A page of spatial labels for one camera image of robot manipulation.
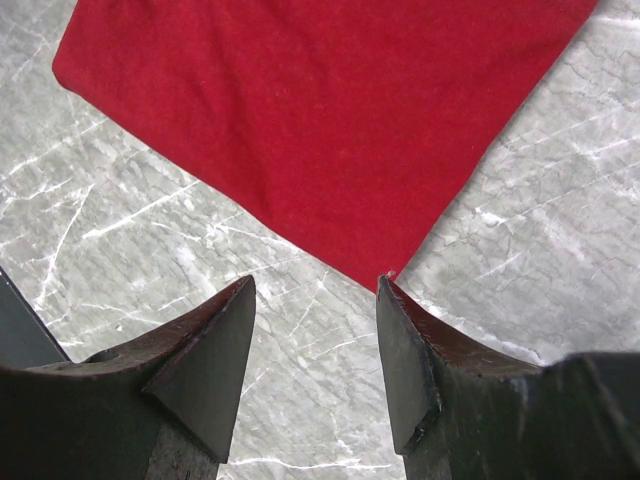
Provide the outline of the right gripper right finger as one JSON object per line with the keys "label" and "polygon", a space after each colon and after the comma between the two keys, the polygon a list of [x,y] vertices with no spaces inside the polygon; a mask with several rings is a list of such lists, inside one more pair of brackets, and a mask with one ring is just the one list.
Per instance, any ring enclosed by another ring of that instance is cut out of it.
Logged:
{"label": "right gripper right finger", "polygon": [[639,356],[537,366],[431,315],[387,277],[376,298],[395,452],[410,479],[635,479]]}

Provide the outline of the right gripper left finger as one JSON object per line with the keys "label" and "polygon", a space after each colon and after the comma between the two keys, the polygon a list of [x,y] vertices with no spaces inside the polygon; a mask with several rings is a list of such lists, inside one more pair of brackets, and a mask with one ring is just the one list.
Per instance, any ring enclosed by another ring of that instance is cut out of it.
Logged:
{"label": "right gripper left finger", "polygon": [[213,479],[229,456],[255,321],[245,276],[74,363],[1,370],[5,479]]}

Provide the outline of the red t shirt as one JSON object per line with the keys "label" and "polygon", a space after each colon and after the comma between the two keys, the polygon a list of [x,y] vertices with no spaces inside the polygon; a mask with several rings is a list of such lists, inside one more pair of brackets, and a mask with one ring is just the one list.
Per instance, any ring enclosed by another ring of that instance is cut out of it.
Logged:
{"label": "red t shirt", "polygon": [[80,1],[59,83],[374,289],[591,1]]}

